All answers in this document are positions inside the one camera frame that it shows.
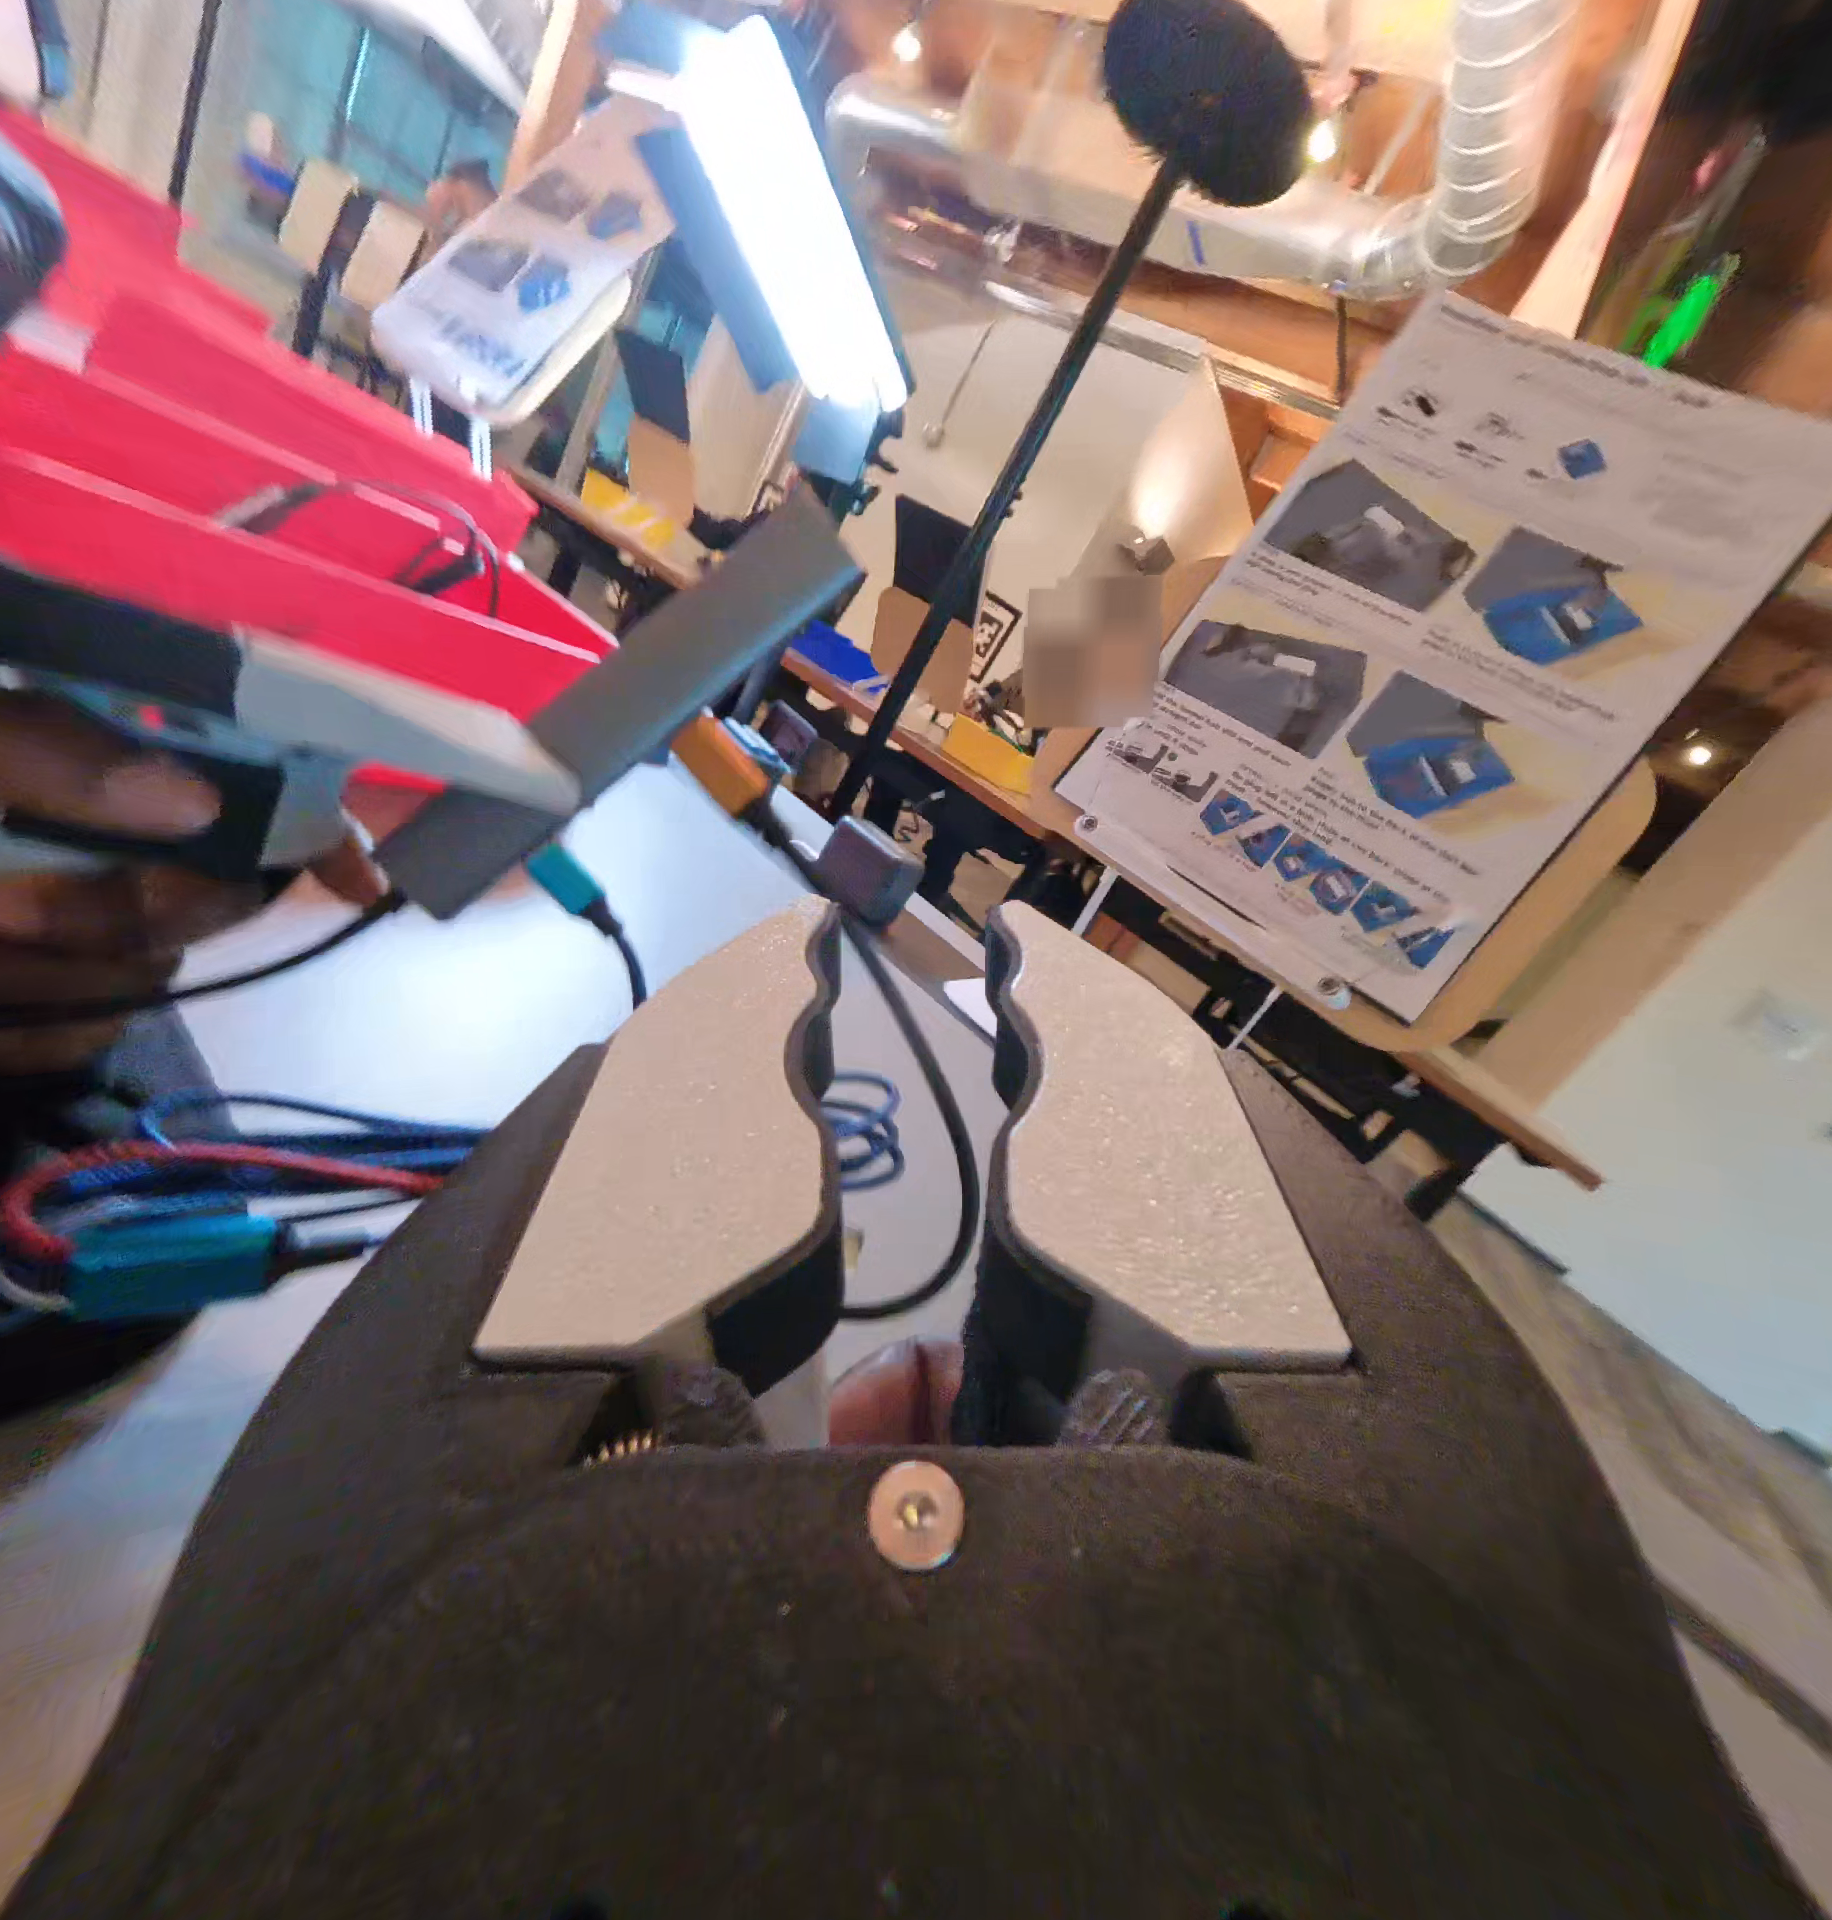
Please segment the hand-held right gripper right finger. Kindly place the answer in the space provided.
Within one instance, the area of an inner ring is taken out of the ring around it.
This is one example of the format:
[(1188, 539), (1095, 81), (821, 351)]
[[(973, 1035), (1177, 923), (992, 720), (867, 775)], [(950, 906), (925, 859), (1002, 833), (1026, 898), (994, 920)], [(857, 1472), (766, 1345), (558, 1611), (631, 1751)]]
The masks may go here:
[(1098, 1378), (1158, 1433), (1221, 1383), (1357, 1385), (1357, 1345), (1219, 1048), (1035, 908), (986, 937), (994, 1085), (979, 1440), (1050, 1445)]

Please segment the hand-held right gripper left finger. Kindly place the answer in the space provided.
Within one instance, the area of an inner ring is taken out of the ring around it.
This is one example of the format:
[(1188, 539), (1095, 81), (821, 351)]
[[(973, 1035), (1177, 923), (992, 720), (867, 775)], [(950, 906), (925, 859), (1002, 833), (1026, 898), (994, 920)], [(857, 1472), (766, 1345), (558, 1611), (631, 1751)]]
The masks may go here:
[(824, 1090), (839, 988), (837, 911), (791, 900), (493, 1135), (471, 1165), (497, 1178), (471, 1373), (608, 1380), (657, 1420), (679, 1373), (717, 1369), (771, 1445), (829, 1439), (845, 1270)]

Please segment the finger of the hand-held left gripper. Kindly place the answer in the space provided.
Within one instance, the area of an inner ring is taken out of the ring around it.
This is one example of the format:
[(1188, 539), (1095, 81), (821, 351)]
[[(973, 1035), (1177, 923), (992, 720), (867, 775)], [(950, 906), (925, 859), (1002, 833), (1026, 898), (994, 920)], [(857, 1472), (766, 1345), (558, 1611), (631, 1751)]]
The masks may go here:
[(499, 707), (278, 637), (237, 647), (233, 720), (286, 756), (379, 766), (551, 819), (581, 804), (580, 781)]

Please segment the red plastic cable bin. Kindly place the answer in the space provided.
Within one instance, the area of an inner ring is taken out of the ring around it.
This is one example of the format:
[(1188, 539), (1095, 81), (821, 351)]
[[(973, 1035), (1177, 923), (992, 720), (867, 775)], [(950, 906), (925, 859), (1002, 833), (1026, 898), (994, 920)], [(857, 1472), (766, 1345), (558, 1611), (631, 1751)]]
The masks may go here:
[(524, 724), (612, 649), (532, 635), (372, 564), (458, 560), (431, 510), (318, 498), (274, 533), (227, 525), (28, 453), (0, 453), (0, 560), (196, 628), (278, 637), (505, 710)]

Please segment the long grey usb hub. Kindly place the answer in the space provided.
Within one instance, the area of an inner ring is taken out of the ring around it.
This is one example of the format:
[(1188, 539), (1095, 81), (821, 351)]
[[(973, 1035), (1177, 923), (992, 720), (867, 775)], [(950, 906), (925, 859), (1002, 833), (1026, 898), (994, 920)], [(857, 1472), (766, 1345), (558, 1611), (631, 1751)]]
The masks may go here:
[(825, 506), (811, 493), (784, 502), (530, 720), (536, 743), (568, 772), (571, 799), (435, 796), (376, 849), (395, 893), (430, 917), (457, 917), (859, 584)]

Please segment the blue metal usb plug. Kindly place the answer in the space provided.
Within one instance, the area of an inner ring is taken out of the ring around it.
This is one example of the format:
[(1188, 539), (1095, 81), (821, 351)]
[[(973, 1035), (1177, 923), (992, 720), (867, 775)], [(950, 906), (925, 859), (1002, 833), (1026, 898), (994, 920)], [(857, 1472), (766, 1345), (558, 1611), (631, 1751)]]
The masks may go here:
[(64, 1263), (76, 1320), (183, 1320), (257, 1299), (281, 1263), (284, 1226), (257, 1214), (177, 1214), (79, 1231)]

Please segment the person's left hand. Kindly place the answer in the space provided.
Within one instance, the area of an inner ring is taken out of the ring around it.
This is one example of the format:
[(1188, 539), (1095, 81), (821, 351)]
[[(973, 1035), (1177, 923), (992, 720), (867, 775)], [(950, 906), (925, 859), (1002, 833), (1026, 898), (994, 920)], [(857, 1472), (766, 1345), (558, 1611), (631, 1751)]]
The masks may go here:
[[(181, 764), (127, 749), (84, 713), (0, 690), (0, 808), (121, 839), (185, 840), (219, 801)], [(248, 921), (270, 886), (179, 866), (0, 877), (0, 1006), (155, 996), (190, 948)]]

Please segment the red divided plastic bin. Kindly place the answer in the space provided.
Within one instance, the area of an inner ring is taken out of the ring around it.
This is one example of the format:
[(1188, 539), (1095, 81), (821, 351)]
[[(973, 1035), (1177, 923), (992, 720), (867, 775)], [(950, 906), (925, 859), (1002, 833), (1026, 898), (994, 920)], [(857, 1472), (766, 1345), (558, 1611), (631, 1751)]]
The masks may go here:
[(193, 513), (357, 483), (462, 510), (499, 549), (539, 513), (509, 475), (278, 348), (243, 302), (185, 285), (121, 290), (93, 323), (43, 309), (19, 323), (0, 346), (0, 453)]

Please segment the blue plastic bin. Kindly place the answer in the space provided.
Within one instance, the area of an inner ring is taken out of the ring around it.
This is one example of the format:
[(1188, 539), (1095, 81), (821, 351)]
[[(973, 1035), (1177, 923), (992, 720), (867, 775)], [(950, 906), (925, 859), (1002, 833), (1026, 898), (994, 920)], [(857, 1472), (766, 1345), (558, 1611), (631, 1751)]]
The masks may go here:
[(791, 637), (788, 651), (806, 660), (817, 673), (848, 689), (882, 692), (889, 682), (889, 676), (882, 671), (867, 649), (824, 620), (806, 621)]

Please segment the yellow plastic bin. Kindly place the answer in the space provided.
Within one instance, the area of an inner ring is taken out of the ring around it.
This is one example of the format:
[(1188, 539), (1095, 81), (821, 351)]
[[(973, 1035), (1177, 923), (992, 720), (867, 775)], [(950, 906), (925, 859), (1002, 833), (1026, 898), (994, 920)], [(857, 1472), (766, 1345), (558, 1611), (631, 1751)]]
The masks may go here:
[(1026, 799), (1033, 784), (1035, 754), (968, 713), (951, 716), (941, 752), (1004, 793)]

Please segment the small instruction poster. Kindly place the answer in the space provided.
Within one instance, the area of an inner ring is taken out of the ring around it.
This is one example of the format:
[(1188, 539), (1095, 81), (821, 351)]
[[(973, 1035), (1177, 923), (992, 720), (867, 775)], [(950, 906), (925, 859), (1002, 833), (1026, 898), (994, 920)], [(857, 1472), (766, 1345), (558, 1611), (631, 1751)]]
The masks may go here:
[(465, 418), (532, 418), (625, 315), (673, 218), (612, 104), (374, 310), (378, 356)]

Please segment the white light panel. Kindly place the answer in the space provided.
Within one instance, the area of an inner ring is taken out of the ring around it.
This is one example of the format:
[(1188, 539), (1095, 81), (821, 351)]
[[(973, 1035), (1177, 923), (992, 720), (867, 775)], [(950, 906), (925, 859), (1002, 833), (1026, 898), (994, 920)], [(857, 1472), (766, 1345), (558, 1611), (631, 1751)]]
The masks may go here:
[(612, 93), (649, 109), (644, 167), (752, 391), (799, 388), (795, 461), (855, 483), (911, 373), (784, 39), (766, 16), (720, 30), (627, 5), (602, 45)]

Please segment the large instruction poster board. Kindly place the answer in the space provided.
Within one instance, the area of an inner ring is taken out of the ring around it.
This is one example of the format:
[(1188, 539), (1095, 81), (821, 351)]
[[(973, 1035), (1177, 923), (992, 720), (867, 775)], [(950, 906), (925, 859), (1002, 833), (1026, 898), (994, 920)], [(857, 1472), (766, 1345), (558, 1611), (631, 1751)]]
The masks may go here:
[(1418, 1023), (1832, 528), (1832, 420), (1427, 299), (1064, 793), (1298, 985)]

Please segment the black foam microphone on stand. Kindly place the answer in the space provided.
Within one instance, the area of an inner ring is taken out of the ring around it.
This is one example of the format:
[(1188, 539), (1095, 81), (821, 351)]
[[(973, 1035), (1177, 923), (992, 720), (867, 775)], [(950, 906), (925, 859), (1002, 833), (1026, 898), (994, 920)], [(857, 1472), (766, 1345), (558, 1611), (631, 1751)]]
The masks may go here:
[(1177, 194), (1190, 186), (1219, 205), (1257, 209), (1279, 200), (1304, 171), (1313, 119), (1307, 74), (1279, 35), (1246, 5), (1123, 5), (1105, 35), (1099, 77), (1116, 120), (1155, 161), (1155, 173), (959, 545), (868, 731), (848, 754), (847, 772), (825, 804), (832, 821), (848, 815), (962, 601), (982, 584), (992, 545)]

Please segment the silver ventilation duct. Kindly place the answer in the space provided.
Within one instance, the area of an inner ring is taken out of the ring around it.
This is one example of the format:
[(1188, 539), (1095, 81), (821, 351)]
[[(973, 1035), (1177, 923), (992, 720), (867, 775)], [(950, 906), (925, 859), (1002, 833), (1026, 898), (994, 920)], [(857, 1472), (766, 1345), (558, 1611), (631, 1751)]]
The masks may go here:
[[(1543, 194), (1578, 5), (1264, 5), (1298, 54), (1396, 54), (1378, 77), (1434, 85), (1429, 185), (1380, 196), (1306, 161), (1262, 209), (1181, 188), (1148, 246), (1158, 265), (1219, 280), (1309, 285), (1342, 301), (1409, 301), (1492, 268)], [(859, 181), (870, 159), (931, 166), (994, 225), (1110, 244), (1158, 166), (1099, 89), (1099, 5), (1071, 5), (1035, 66), (991, 50), (957, 101), (893, 75), (843, 81), (825, 112), (832, 156)]]

